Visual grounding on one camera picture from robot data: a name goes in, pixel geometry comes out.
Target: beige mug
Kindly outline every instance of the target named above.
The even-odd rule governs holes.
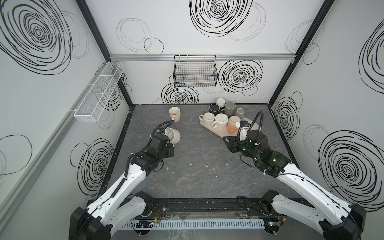
[[[228,123],[228,117],[224,113],[219,113],[215,117],[215,121],[212,123],[213,128],[225,129]]]
[[[239,129],[236,127],[236,123],[240,122],[240,118],[238,116],[231,116],[228,119],[227,129],[230,134],[237,132]]]
[[[175,122],[179,122],[180,121],[180,117],[181,117],[181,110],[180,110],[180,108],[178,108],[178,107],[171,107],[169,109],[169,116],[170,116],[171,120],[174,120]]]
[[[172,144],[176,144],[180,141],[181,135],[176,129],[168,127],[164,130],[164,134],[168,136],[169,142]]]
[[[204,126],[211,126],[212,122],[215,120],[215,115],[213,113],[204,113],[199,116],[200,120],[202,120]]]

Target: gray mug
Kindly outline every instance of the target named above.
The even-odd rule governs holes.
[[[228,117],[233,116],[235,113],[236,104],[233,102],[226,102],[225,108],[222,110]]]
[[[244,109],[242,109],[242,108],[238,108],[238,109],[236,110],[236,112],[235,112],[235,116],[238,116],[238,117],[241,119],[241,121],[243,121],[243,120],[244,120],[244,116],[245,116],[245,111],[244,111]]]

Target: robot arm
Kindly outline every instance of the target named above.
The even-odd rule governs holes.
[[[260,116],[259,129],[252,129]],[[241,152],[253,160],[254,167],[284,182],[314,208],[292,201],[276,191],[269,190],[260,202],[263,213],[284,214],[312,227],[326,239],[357,240],[364,230],[366,210],[358,204],[349,205],[331,194],[305,175],[283,154],[271,150],[268,138],[261,132],[263,113],[259,111],[252,124],[237,123],[237,137],[223,137],[228,150]]]
[[[158,125],[148,144],[127,160],[125,172],[98,199],[84,210],[78,207],[71,215],[69,240],[110,239],[111,236],[132,218],[149,215],[153,198],[145,192],[137,193],[123,204],[129,193],[154,171],[165,157],[174,156],[173,144],[158,129],[174,121]]]
[[[292,163],[284,167],[277,179],[303,196],[312,206],[292,201],[270,190],[264,195],[264,209],[290,216],[318,231],[326,239],[357,240],[364,230],[366,211],[358,204],[349,205],[322,188]]]

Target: wire basket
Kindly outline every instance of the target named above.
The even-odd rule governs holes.
[[[175,87],[215,87],[218,73],[215,55],[175,55],[173,81]]]
[[[108,62],[87,93],[74,117],[79,122],[97,122],[124,71],[122,62]]]

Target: mug handle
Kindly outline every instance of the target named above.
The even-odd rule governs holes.
[[[215,123],[217,123],[218,121],[214,121],[213,123],[212,123],[212,127],[213,128],[217,128],[217,126],[216,125],[214,125]]]

